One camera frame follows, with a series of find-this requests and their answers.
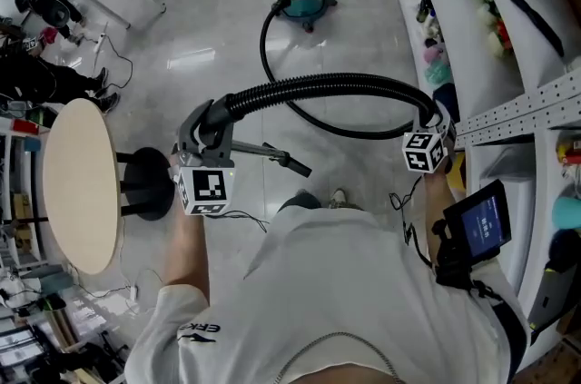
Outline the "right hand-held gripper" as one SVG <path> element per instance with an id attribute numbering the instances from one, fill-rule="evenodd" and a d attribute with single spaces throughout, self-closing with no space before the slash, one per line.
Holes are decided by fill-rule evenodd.
<path id="1" fill-rule="evenodd" d="M 436 106 L 440 117 L 437 125 L 423 127 L 415 119 L 412 131 L 404 133 L 401 150 L 411 172 L 434 173 L 453 159 L 454 120 L 441 101 L 436 101 Z"/>

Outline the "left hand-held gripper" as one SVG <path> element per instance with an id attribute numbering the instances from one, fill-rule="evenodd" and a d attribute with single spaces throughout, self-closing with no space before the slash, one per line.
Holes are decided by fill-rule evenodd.
<path id="1" fill-rule="evenodd" d="M 208 100 L 187 116 L 172 149 L 170 177 L 187 216 L 219 216 L 231 205 L 236 174 L 230 159 L 233 130 L 205 133 L 202 153 L 195 138 L 212 104 Z"/>

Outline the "metal wand with black nozzle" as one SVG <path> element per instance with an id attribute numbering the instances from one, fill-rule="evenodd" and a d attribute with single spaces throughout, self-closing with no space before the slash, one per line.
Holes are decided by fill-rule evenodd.
<path id="1" fill-rule="evenodd" d="M 295 160 L 288 152 L 280 150 L 268 143 L 262 145 L 251 144 L 240 141 L 233 141 L 231 150 L 236 153 L 246 153 L 265 157 L 279 166 L 289 169 L 305 178 L 309 178 L 312 169 L 305 164 Z"/>

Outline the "person's left forearm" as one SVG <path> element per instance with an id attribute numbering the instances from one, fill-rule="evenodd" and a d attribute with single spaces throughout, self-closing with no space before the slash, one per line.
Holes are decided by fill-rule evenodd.
<path id="1" fill-rule="evenodd" d="M 178 207 L 165 257 L 164 286 L 191 303 L 192 313 L 210 305 L 210 276 L 202 216 L 189 216 Z"/>

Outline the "person's right forearm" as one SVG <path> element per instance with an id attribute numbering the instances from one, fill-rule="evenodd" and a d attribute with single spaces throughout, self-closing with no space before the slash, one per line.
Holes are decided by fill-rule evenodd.
<path id="1" fill-rule="evenodd" d="M 426 209 L 425 225 L 428 244 L 428 254 L 434 265 L 438 264 L 437 255 L 441 240 L 432 231 L 436 222 L 444 219 L 444 213 L 456 200 L 448 186 L 447 175 L 444 171 L 428 173 L 424 176 Z"/>

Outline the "dark blue soft item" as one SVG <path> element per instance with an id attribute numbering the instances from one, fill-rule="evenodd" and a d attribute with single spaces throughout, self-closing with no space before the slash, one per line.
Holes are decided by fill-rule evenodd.
<path id="1" fill-rule="evenodd" d="M 453 83 L 442 84 L 433 92 L 432 97 L 435 101 L 441 102 L 446 107 L 454 123 L 459 123 L 461 121 L 457 92 Z"/>

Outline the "white metal shelf rack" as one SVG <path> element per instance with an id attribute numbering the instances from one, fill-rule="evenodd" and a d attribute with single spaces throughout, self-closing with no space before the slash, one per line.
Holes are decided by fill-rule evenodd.
<path id="1" fill-rule="evenodd" d="M 485 46 L 486 31 L 476 19 L 477 0 L 431 0 L 443 32 L 458 98 L 458 146 L 467 156 L 470 190 L 484 169 L 517 139 L 534 143 L 535 208 L 527 263 L 518 291 L 530 314 L 541 287 L 548 250 L 555 234 L 552 210 L 566 190 L 556 157 L 556 142 L 581 122 L 581 68 L 565 69 L 581 54 L 581 26 L 567 0 L 525 0 L 562 41 L 561 58 L 511 0 L 495 0 L 514 48 L 509 61 Z"/>

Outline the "yellow bin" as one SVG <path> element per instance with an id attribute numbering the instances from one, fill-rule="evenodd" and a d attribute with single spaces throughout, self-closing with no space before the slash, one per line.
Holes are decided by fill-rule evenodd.
<path id="1" fill-rule="evenodd" d="M 447 173 L 448 186 L 455 191 L 465 192 L 467 190 L 465 153 L 456 153 L 451 159 L 450 164 L 451 168 Z"/>

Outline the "pink soft item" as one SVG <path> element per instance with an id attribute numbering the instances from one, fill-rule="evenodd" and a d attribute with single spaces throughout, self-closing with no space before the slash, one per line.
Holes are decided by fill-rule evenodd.
<path id="1" fill-rule="evenodd" d="M 444 44 L 433 44 L 427 47 L 424 51 L 423 58 L 427 65 L 450 65 L 448 52 Z"/>

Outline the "artificial flowers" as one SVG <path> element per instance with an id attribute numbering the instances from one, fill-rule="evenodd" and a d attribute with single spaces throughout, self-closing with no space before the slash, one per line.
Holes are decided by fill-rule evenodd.
<path id="1" fill-rule="evenodd" d="M 487 46 L 497 58 L 506 58 L 514 54 L 514 48 L 505 22 L 494 0 L 478 0 L 477 15 L 487 29 Z"/>

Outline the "dark blue trousers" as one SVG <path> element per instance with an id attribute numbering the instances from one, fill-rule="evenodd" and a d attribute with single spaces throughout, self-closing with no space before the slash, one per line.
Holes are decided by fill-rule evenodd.
<path id="1" fill-rule="evenodd" d="M 296 206 L 307 210 L 315 210 L 322 207 L 320 200 L 312 193 L 304 189 L 299 190 L 293 197 L 288 199 L 278 209 L 278 213 L 291 206 Z"/>

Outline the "black handheld tool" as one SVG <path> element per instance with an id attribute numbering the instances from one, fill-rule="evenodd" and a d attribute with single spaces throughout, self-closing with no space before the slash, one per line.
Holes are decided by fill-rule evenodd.
<path id="1" fill-rule="evenodd" d="M 556 53 L 563 58 L 565 51 L 561 39 L 540 13 L 533 9 L 525 0 L 511 0 L 511 2 L 528 17 L 533 26 L 552 45 Z"/>

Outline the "round wooden table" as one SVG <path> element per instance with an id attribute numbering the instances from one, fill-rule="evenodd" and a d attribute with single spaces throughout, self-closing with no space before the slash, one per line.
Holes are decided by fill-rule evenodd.
<path id="1" fill-rule="evenodd" d="M 122 218 L 163 218 L 174 184 L 152 147 L 116 151 L 101 110 L 75 99 L 56 116 L 42 165 L 44 206 L 54 238 L 76 269 L 95 275 L 114 256 Z"/>

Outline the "red box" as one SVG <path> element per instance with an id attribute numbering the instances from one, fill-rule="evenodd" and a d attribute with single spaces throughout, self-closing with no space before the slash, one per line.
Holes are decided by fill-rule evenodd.
<path id="1" fill-rule="evenodd" d="M 39 125 L 37 123 L 30 122 L 26 119 L 14 119 L 12 121 L 11 129 L 14 132 L 37 135 L 39 134 Z"/>

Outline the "white t-shirt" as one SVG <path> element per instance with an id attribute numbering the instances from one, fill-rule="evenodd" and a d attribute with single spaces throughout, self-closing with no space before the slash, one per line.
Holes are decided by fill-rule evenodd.
<path id="1" fill-rule="evenodd" d="M 496 262 L 439 285 L 394 232 L 352 209 L 288 207 L 232 293 L 199 313 L 164 287 L 128 384 L 291 384 L 356 365 L 403 384 L 507 384 L 527 324 Z"/>

